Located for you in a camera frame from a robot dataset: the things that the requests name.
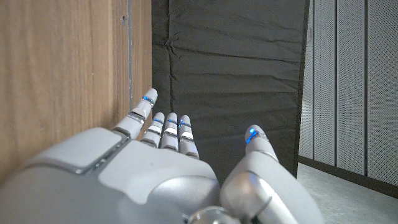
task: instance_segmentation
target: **white robotic hand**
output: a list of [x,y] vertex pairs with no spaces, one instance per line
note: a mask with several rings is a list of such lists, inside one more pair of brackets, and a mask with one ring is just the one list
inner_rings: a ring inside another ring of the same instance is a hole
[[278,162],[264,132],[221,189],[199,160],[188,116],[157,113],[149,90],[112,131],[95,128],[41,152],[0,187],[3,223],[323,223],[315,202]]

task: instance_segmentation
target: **wrinkled black fabric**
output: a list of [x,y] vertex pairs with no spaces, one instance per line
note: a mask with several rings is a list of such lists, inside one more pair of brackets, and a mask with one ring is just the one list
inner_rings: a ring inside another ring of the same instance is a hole
[[191,119],[200,157],[223,182],[257,124],[297,173],[308,1],[152,1],[154,111]]

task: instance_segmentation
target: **gray floor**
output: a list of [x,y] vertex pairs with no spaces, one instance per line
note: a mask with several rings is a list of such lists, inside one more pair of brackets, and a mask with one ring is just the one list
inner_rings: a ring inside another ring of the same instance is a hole
[[325,223],[398,223],[398,199],[298,164],[298,181],[315,199]]

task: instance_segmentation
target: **gray metal wall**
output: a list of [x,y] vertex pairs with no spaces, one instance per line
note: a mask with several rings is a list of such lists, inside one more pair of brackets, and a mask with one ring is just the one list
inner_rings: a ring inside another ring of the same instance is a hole
[[311,1],[309,18],[299,155],[398,185],[398,1]]
[[397,0],[368,0],[368,176],[398,185]]

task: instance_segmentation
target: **wooden panel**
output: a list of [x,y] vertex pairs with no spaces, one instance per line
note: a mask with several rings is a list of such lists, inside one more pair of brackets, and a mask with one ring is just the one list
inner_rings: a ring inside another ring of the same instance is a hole
[[129,110],[127,1],[0,3],[0,181],[43,149]]
[[[150,88],[152,88],[151,0],[132,0],[133,104],[136,105]],[[142,131],[149,125],[150,122],[146,122]]]

